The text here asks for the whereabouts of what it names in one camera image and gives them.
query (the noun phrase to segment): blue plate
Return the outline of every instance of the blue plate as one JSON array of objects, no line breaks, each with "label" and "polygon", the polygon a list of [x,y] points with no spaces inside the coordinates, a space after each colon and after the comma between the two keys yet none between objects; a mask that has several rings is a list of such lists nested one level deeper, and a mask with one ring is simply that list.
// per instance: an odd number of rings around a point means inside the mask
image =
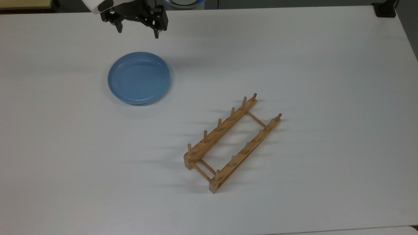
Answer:
[{"label": "blue plate", "polygon": [[170,71],[160,57],[148,52],[122,56],[109,70],[110,91],[132,105],[143,105],[160,98],[170,85]]}]

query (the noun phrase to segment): white table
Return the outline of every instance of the white table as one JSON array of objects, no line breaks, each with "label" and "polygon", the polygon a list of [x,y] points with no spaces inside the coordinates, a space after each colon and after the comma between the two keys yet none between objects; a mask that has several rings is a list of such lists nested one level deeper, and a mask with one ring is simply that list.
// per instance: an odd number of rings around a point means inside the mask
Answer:
[{"label": "white table", "polygon": [[324,232],[292,233],[295,235],[417,235],[418,232],[412,227],[381,227],[369,229],[337,230]]},{"label": "white table", "polygon": [[[0,15],[2,234],[272,234],[418,223],[418,63],[372,7],[172,11],[168,31],[89,13]],[[112,63],[170,66],[158,102],[127,105]],[[187,143],[244,96],[282,123],[216,194]],[[205,157],[225,165],[250,118]]]}]

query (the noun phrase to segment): wooden dowel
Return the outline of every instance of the wooden dowel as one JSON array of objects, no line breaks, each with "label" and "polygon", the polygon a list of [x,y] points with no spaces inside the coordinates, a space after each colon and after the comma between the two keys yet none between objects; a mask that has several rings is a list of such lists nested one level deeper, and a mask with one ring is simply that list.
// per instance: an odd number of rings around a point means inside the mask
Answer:
[{"label": "wooden dowel", "polygon": [[232,121],[234,119],[235,107],[231,109],[231,115],[229,115],[229,120]]},{"label": "wooden dowel", "polygon": [[244,154],[247,154],[250,151],[250,142],[247,142],[244,147]]},{"label": "wooden dowel", "polygon": [[252,117],[256,122],[258,122],[258,124],[260,124],[262,127],[265,127],[265,124],[260,121],[260,119],[258,119],[256,116],[254,116],[254,114],[252,114],[249,110],[247,111],[247,114]]},{"label": "wooden dowel", "polygon": [[199,161],[202,163],[203,166],[205,166],[213,175],[216,174],[216,172],[210,167],[203,159],[199,159]]},{"label": "wooden dowel", "polygon": [[217,130],[217,131],[220,131],[220,130],[221,130],[221,124],[222,124],[222,118],[220,118],[220,119],[218,120],[218,126],[216,127],[216,130]]},{"label": "wooden dowel", "polygon": [[201,175],[203,175],[203,177],[205,177],[205,179],[207,179],[207,181],[209,181],[209,183],[210,182],[212,182],[212,179],[211,178],[209,178],[209,176],[207,176],[203,171],[202,171],[202,169],[200,169],[194,162],[190,162],[190,165],[192,166],[192,167],[194,167]]},{"label": "wooden dowel", "polygon": [[191,143],[187,144],[187,151],[189,153],[189,156],[191,156]]},{"label": "wooden dowel", "polygon": [[254,95],[251,97],[251,101],[254,101],[255,100],[255,97],[257,96],[257,93],[254,93]]},{"label": "wooden dowel", "polygon": [[232,155],[231,160],[229,161],[229,166],[235,165],[235,155]]},{"label": "wooden dowel", "polygon": [[216,170],[216,174],[215,174],[215,180],[218,181],[219,180],[219,175],[221,174],[220,170]]},{"label": "wooden dowel", "polygon": [[241,110],[245,109],[245,103],[247,102],[247,97],[244,96],[244,99],[242,100]]},{"label": "wooden dowel", "polygon": [[206,143],[206,142],[207,142],[207,138],[208,138],[208,131],[207,131],[207,130],[205,130],[205,131],[203,132],[203,143]]},{"label": "wooden dowel", "polygon": [[271,130],[271,126],[274,124],[274,122],[275,122],[275,119],[272,118],[271,121],[265,127],[265,131],[270,131]]},{"label": "wooden dowel", "polygon": [[258,142],[263,135],[264,130],[260,130],[258,134],[255,136],[254,141]]},{"label": "wooden dowel", "polygon": [[275,117],[274,118],[274,120],[277,122],[277,121],[279,121],[280,120],[280,118],[282,117],[282,114],[281,113],[279,113],[279,115],[277,115],[277,117]]}]

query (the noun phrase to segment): black object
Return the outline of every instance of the black object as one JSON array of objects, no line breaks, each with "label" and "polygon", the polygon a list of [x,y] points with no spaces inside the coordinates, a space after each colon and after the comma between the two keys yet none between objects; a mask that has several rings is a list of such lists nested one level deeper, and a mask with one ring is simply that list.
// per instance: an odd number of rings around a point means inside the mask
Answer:
[{"label": "black object", "polygon": [[[113,5],[113,0],[105,0],[99,5],[100,7]],[[167,13],[164,10],[163,5],[157,5],[155,8],[151,8],[146,0],[134,0],[128,3],[122,3],[120,5],[114,6],[110,9],[107,9],[100,13],[103,22],[110,22],[119,33],[122,32],[122,20],[131,20],[141,22],[147,27],[150,27],[154,30],[155,38],[158,38],[161,31],[167,30],[168,17]]]},{"label": "black object", "polygon": [[396,16],[395,8],[393,7],[395,2],[396,0],[387,0],[384,3],[372,3],[372,6],[375,8],[376,16],[394,18]]}]

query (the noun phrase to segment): robotic arm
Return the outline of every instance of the robotic arm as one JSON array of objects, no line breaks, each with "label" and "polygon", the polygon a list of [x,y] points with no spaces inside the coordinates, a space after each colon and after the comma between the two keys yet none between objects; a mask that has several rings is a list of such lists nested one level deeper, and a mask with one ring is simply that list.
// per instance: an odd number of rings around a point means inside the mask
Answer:
[{"label": "robotic arm", "polygon": [[155,38],[167,30],[168,18],[163,5],[151,8],[146,0],[83,0],[94,13],[100,14],[103,22],[110,22],[122,32],[122,20],[141,22],[154,30]]}]

